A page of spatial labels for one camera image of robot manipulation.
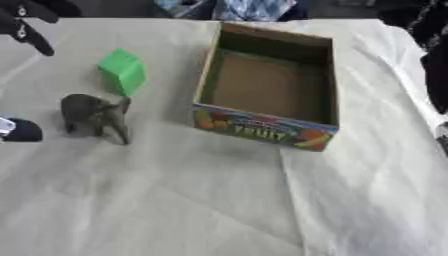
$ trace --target wrinkled fabric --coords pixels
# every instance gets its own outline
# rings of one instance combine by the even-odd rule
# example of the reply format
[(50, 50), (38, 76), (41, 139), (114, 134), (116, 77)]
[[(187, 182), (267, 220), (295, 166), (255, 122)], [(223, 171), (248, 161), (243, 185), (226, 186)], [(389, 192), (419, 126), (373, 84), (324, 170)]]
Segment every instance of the wrinkled fabric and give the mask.
[(233, 21), (277, 21), (295, 0), (218, 0), (214, 18)]
[[(0, 144), (0, 251), (10, 256), (446, 255), (444, 120), (421, 50), (374, 20), (253, 24), (334, 38), (340, 132), (324, 153), (191, 127), (215, 22), (30, 21), (44, 58), (0, 38), (0, 116), (33, 120), (37, 144)], [(129, 147), (67, 135), (59, 101), (116, 101), (96, 63), (120, 47), (147, 81), (132, 95)]]

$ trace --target dark background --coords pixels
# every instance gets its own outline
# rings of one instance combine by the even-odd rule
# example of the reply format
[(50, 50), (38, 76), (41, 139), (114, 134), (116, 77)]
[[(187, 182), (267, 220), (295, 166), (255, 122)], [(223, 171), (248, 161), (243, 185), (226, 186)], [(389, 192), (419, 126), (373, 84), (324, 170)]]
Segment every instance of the dark background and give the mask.
[[(164, 17), (153, 0), (72, 0), (85, 17)], [(425, 0), (378, 0), (375, 7), (341, 7), (336, 0), (308, 0), (310, 18), (375, 18), (378, 9)]]

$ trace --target black object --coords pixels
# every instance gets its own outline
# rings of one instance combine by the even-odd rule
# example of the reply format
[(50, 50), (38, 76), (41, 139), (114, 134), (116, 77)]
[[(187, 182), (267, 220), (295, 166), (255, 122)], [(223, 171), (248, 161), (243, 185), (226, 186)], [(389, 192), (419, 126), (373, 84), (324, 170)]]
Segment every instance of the black object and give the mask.
[(18, 118), (8, 118), (16, 123), (16, 128), (3, 137), (4, 141), (9, 142), (39, 142), (43, 140), (42, 129), (35, 123)]
[(448, 36), (422, 58), (429, 98), (440, 114), (448, 112)]
[(124, 123), (124, 114), (131, 104), (130, 98), (123, 98), (118, 104), (85, 94), (71, 94), (61, 101), (61, 112), (68, 133), (78, 125), (91, 127), (95, 136), (102, 136), (104, 127), (109, 126), (129, 144), (128, 129)]
[(65, 0), (0, 0), (0, 34), (8, 34), (20, 43), (33, 45), (46, 56), (52, 56), (54, 50), (48, 41), (17, 17), (37, 17), (56, 23), (58, 13), (80, 15), (79, 9)]

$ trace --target toy elephant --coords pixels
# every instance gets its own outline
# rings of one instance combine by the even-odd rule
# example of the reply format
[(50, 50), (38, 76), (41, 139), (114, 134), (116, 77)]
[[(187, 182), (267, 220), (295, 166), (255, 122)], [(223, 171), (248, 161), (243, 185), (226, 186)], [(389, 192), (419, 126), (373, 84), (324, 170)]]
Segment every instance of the toy elephant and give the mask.
[(92, 127), (95, 136), (102, 136), (104, 127), (109, 126), (122, 139), (124, 145), (130, 143), (124, 114), (131, 104), (130, 98), (123, 98), (118, 104), (85, 94), (71, 94), (62, 99), (61, 112), (68, 133), (78, 125)]

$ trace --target elephant ear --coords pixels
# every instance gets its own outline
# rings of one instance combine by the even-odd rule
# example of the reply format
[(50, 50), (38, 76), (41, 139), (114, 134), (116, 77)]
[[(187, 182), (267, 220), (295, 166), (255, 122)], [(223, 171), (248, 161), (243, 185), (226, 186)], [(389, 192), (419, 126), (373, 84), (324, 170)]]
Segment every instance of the elephant ear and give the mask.
[(123, 114), (126, 114), (131, 106), (131, 99), (129, 97), (124, 97), (117, 105)]

